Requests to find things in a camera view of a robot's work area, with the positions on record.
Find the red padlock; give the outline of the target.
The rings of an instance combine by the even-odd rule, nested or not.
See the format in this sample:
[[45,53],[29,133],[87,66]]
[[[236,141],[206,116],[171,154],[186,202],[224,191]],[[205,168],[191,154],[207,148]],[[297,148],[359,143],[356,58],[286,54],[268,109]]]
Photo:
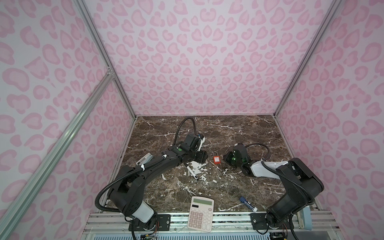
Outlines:
[[221,163],[221,157],[218,152],[213,152],[213,162],[215,165],[219,165]]

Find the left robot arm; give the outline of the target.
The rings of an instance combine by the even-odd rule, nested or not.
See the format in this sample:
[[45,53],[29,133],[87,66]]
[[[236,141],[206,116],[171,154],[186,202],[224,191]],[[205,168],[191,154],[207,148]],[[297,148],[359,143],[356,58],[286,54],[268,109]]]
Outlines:
[[164,172],[189,162],[205,163],[208,158],[202,150],[205,137],[202,134],[188,134],[161,155],[140,166],[124,167],[118,173],[116,182],[107,189],[108,199],[125,217],[133,217],[144,228],[152,229],[157,221],[157,212],[144,201],[146,186]]

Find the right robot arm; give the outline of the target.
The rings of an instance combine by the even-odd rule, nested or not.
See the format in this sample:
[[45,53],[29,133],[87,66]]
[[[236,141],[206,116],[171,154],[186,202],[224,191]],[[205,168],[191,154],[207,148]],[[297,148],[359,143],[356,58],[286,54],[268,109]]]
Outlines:
[[[252,160],[248,148],[253,146],[266,148],[267,155],[260,160]],[[300,210],[314,204],[315,197],[325,187],[301,159],[270,162],[270,157],[271,150],[267,145],[238,143],[223,156],[223,159],[230,166],[239,168],[246,177],[273,178],[282,182],[286,192],[267,209],[265,217],[270,228],[277,228]]]

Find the black white marker pen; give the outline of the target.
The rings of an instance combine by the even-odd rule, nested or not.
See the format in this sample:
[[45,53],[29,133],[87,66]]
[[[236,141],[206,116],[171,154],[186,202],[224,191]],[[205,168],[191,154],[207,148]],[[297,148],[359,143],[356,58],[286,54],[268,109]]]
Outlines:
[[194,173],[194,171],[189,166],[187,166],[187,169],[188,169],[189,173],[193,176],[193,178],[195,180],[199,179],[198,176]]

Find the blue white glue stick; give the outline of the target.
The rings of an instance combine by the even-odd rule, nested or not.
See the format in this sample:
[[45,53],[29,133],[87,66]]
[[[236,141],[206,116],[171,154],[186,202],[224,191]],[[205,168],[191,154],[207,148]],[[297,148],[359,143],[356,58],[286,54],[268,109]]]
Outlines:
[[248,200],[246,200],[246,198],[240,197],[239,200],[243,205],[245,205],[252,212],[256,213],[258,211],[258,208],[254,207]]

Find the grey white small device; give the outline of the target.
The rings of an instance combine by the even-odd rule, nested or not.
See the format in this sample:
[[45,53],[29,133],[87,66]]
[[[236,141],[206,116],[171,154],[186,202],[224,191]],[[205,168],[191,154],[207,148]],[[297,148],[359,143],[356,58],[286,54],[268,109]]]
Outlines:
[[137,166],[141,166],[151,161],[154,156],[151,153],[145,154],[139,161],[136,162]]

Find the pink calculator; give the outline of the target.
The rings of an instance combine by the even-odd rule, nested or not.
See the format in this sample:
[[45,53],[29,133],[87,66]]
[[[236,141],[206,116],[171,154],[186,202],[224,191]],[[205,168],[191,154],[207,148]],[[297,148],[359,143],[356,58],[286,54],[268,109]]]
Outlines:
[[188,218],[188,228],[210,233],[214,215],[214,200],[205,197],[192,197]]

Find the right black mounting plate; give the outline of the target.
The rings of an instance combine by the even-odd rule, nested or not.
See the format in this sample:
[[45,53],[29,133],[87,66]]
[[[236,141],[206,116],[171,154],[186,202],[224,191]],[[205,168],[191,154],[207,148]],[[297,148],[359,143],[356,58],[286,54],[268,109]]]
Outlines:
[[262,233],[269,230],[269,225],[267,223],[266,215],[267,215],[266,213],[251,213],[250,214],[250,219],[251,219],[251,224],[252,224],[253,230],[261,231]]

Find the black mounting plate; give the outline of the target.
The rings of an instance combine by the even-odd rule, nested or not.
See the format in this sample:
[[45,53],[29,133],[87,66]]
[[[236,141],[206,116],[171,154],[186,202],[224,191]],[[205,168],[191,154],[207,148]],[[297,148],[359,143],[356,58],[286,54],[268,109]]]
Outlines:
[[261,231],[262,233],[269,230],[269,225],[267,223],[266,215],[267,215],[266,213],[251,213],[250,214],[250,219],[251,219],[251,224],[252,224],[253,230]]
[[141,222],[139,219],[130,221],[129,230],[136,231],[169,231],[171,223],[171,215],[162,215],[155,213],[147,222]]

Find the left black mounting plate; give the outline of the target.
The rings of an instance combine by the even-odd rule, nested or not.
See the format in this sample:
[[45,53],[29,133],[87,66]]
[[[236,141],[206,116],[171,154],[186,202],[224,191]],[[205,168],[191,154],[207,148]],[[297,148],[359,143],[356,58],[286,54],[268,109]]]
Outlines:
[[141,222],[139,219],[130,221],[129,230],[136,231],[169,231],[171,223],[171,215],[162,215],[155,213],[147,222]]

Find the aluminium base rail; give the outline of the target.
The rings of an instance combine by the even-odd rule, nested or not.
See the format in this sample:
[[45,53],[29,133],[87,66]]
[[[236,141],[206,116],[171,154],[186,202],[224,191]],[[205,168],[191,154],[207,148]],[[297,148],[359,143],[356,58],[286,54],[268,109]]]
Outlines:
[[[187,213],[171,213],[168,231],[158,231],[154,240],[272,240],[287,237],[292,240],[288,224],[279,229],[254,230],[256,220],[248,212],[216,212],[209,233],[188,228]],[[300,240],[342,240],[343,234],[331,212],[311,213],[312,230],[301,229],[293,218],[294,232]],[[81,236],[82,240],[131,240],[129,223],[121,214],[91,214]]]

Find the right corner aluminium post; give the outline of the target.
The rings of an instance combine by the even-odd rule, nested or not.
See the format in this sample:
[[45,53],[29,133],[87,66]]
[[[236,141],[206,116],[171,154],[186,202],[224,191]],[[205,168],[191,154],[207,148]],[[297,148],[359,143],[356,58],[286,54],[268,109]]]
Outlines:
[[321,43],[324,35],[327,33],[328,28],[331,26],[333,20],[337,16],[340,8],[343,6],[345,1],[342,0],[333,0],[331,2],[331,5],[326,12],[321,24],[319,25],[316,33],[314,34],[313,39],[311,40],[309,47],[307,51],[305,52],[302,60],[300,61],[300,64],[298,65],[297,70],[295,71],[286,91],[283,94],[283,97],[278,104],[278,107],[274,113],[274,117],[277,119],[279,114],[283,111],[283,107],[285,106],[286,102],[288,101],[291,93],[293,92],[295,85],[300,80],[300,77],[302,76],[305,68],[307,67],[308,63],[310,62],[312,56],[314,55],[315,51],[317,50],[319,44]]

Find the corner aluminium post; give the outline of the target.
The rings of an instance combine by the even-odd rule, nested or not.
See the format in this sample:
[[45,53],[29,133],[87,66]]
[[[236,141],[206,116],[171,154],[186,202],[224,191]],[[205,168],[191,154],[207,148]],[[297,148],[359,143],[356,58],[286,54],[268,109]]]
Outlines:
[[331,2],[331,5],[326,12],[321,24],[319,25],[316,33],[314,34],[313,39],[311,40],[309,47],[307,51],[305,52],[302,60],[300,61],[300,64],[298,65],[297,70],[295,71],[286,91],[283,94],[283,97],[278,104],[278,107],[274,113],[274,117],[277,119],[279,114],[283,111],[283,107],[285,106],[286,102],[288,101],[291,93],[293,92],[295,85],[300,80],[300,77],[302,76],[305,68],[307,67],[308,63],[310,62],[312,56],[314,55],[315,51],[317,50],[319,44],[321,43],[324,35],[327,33],[328,28],[331,26],[333,20],[337,16],[340,8],[343,6],[345,1],[342,0],[333,0]]
[[113,81],[118,88],[118,92],[123,99],[123,103],[127,107],[128,111],[130,113],[130,116],[134,120],[136,120],[137,115],[135,114],[135,112],[131,106],[131,103],[129,102],[128,96],[127,96],[127,94],[123,88],[123,84],[117,75],[115,67],[113,66],[111,58],[107,52],[106,46],[103,43],[103,40],[102,40],[102,38],[101,38],[97,28],[96,28],[96,25],[95,25],[93,18],[89,12],[89,9],[87,7],[86,2],[83,0],[74,0],[73,3],[75,4],[76,8],[78,9],[78,12],[80,13],[80,15],[82,17],[82,19],[85,23],[85,26],[88,29],[102,60],[104,61],[108,70],[113,75]]

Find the left corner aluminium post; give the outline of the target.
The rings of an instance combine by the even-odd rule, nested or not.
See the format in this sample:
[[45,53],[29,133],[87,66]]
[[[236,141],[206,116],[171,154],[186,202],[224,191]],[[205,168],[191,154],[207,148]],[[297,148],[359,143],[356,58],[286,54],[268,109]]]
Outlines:
[[123,88],[123,84],[117,75],[115,67],[113,66],[111,58],[107,52],[106,46],[103,43],[103,40],[102,40],[102,38],[101,38],[97,28],[96,28],[96,25],[95,25],[93,18],[89,12],[89,9],[87,7],[86,2],[83,0],[74,0],[73,3],[75,4],[76,8],[78,9],[78,12],[80,13],[80,15],[82,17],[82,19],[85,23],[85,26],[88,29],[102,60],[104,61],[108,70],[113,75],[113,81],[118,88],[118,92],[123,99],[123,103],[127,107],[128,111],[130,113],[130,116],[134,120],[136,120],[137,115],[135,114],[135,112],[131,106],[131,103],[129,102],[128,96],[127,96],[127,94]]

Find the diagonal aluminium frame bar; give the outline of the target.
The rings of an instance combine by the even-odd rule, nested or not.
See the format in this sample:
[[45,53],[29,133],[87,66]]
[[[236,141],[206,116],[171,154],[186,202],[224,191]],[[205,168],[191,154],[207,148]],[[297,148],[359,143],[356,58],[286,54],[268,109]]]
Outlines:
[[61,137],[51,148],[50,152],[43,159],[35,173],[31,176],[29,181],[20,191],[19,195],[10,205],[7,212],[1,219],[2,240],[7,240],[11,236],[23,218],[24,214],[27,212],[28,208],[42,189],[43,185],[48,180],[54,168],[60,159],[64,156],[68,147],[74,140],[77,133],[80,131],[81,127],[89,117],[95,105],[98,103],[105,90],[108,88],[109,84],[113,82],[114,79],[115,74],[113,73],[109,73],[104,76],[103,80],[100,82],[100,84],[98,84],[87,101],[79,109],[77,115],[69,123]]

